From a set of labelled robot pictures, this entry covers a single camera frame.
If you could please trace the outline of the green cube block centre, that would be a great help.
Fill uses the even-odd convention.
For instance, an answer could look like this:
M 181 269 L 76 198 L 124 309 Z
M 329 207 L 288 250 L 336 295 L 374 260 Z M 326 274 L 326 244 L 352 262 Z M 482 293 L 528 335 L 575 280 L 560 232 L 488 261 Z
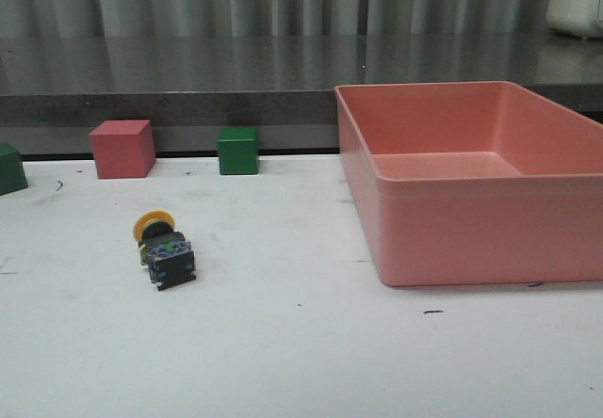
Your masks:
M 220 175 L 256 175 L 258 132 L 252 127 L 227 127 L 218 139 Z

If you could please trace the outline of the pink cube block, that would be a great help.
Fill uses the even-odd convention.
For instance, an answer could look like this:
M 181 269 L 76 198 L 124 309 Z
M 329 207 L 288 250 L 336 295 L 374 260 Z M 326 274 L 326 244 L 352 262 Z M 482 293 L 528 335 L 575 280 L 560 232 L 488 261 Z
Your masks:
M 155 165 L 150 120 L 104 121 L 90 144 L 99 179 L 144 178 Z

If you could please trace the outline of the pink plastic bin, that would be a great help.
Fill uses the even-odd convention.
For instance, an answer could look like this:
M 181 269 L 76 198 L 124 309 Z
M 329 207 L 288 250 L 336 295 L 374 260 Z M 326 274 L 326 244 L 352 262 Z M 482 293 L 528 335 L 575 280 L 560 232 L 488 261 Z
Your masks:
M 343 168 L 383 283 L 601 279 L 599 123 L 504 81 L 335 96 Z

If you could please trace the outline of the white appliance in background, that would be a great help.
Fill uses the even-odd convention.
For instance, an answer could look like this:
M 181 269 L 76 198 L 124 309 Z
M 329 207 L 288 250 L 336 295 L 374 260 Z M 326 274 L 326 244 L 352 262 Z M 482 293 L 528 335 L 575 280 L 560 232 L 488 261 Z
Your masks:
M 602 0 L 549 0 L 547 26 L 582 39 L 602 38 Z

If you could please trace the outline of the green cube block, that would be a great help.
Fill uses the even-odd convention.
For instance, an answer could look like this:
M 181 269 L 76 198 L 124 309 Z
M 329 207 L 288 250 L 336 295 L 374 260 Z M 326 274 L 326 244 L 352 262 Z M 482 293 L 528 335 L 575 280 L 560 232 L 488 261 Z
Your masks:
M 0 145 L 0 195 L 28 188 L 20 152 L 7 142 Z
M 227 127 L 218 139 L 220 175 L 256 175 L 258 132 L 252 127 Z

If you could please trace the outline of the grey curtain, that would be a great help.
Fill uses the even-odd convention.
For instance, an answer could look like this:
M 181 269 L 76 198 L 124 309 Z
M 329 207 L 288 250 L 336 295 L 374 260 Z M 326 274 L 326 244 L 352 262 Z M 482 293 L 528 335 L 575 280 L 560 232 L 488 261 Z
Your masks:
M 244 37 L 541 30 L 548 0 L 1 0 L 1 34 Z

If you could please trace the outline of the green cube block left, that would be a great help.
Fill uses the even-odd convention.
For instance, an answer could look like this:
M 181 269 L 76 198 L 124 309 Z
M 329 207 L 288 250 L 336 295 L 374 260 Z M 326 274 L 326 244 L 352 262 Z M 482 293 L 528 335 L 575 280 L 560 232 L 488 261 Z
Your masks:
M 20 152 L 7 142 L 0 145 L 0 195 L 28 188 Z

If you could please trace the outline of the yellow push button switch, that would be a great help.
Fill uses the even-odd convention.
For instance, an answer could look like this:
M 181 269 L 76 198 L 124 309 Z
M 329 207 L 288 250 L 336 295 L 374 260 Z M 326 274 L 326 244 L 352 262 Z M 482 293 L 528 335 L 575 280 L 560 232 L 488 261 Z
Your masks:
M 176 230 L 172 214 L 153 210 L 142 215 L 133 227 L 140 264 L 148 268 L 158 291 L 195 281 L 195 254 L 191 242 Z

